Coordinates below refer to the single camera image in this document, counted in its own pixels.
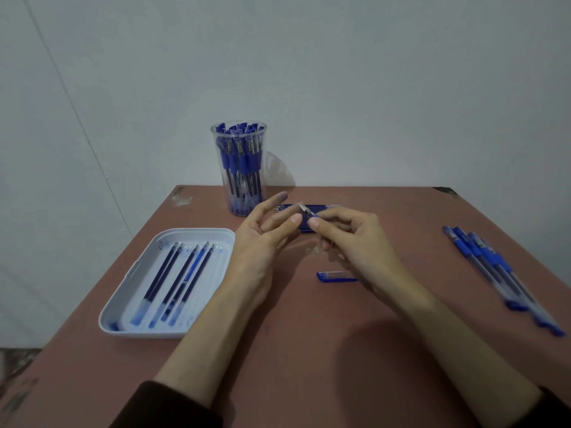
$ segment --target hand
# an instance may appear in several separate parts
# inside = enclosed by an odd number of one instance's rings
[[[302,216],[297,204],[261,222],[266,213],[286,198],[287,192],[281,192],[261,202],[236,230],[232,257],[221,285],[241,286],[254,309],[268,295],[275,258],[299,236],[297,228],[302,223]]]
[[[410,281],[410,273],[396,255],[376,215],[333,207],[318,216],[309,219],[308,224],[321,235],[323,250],[333,248],[341,260],[348,260],[357,275],[380,290],[381,295],[403,282],[403,278]]]

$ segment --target clear plastic cup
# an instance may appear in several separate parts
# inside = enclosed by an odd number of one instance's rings
[[[247,216],[266,198],[266,132],[262,122],[230,120],[210,131],[231,213]]]

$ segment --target red table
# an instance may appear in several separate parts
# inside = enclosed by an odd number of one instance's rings
[[[503,307],[494,290],[443,235],[460,225],[485,236],[560,325],[571,331],[571,291],[545,266],[462,198],[433,188],[288,188],[289,202],[342,204],[374,212],[415,277],[496,351],[571,404],[571,341]],[[192,197],[187,205],[180,197]],[[102,427],[177,341],[120,339],[99,330],[99,312],[131,264],[160,231],[226,227],[222,187],[185,186],[143,229],[63,324],[20,383],[39,382],[12,417],[14,427]],[[275,268],[219,390],[215,409],[233,427],[475,426],[430,353],[359,284],[322,284],[339,269],[302,235]],[[4,402],[10,398],[8,393]]]

